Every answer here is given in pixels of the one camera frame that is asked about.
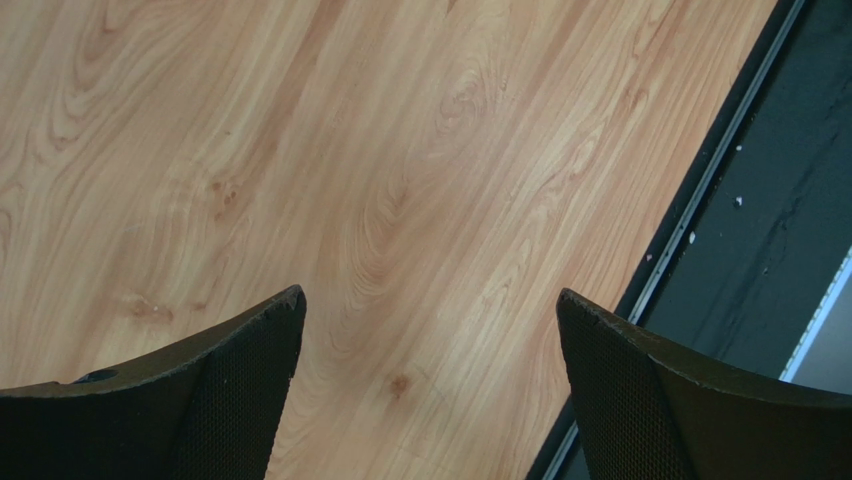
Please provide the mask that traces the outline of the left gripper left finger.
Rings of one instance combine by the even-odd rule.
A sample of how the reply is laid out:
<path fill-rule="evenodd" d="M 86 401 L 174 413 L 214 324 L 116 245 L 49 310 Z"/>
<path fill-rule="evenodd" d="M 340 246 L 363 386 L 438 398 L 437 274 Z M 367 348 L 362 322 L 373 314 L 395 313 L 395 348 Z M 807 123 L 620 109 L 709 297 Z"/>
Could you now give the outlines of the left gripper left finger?
<path fill-rule="evenodd" d="M 261 479 L 307 311 L 293 285 L 71 383 L 1 393 L 5 479 Z"/>

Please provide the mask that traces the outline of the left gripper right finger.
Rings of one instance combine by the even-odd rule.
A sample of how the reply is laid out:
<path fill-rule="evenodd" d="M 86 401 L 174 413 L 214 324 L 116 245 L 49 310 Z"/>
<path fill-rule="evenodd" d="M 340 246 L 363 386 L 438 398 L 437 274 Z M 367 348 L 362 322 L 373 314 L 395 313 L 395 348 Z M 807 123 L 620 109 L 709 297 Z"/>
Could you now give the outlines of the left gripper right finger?
<path fill-rule="evenodd" d="M 594 479 L 847 479 L 851 399 L 755 374 L 564 289 L 556 313 Z"/>

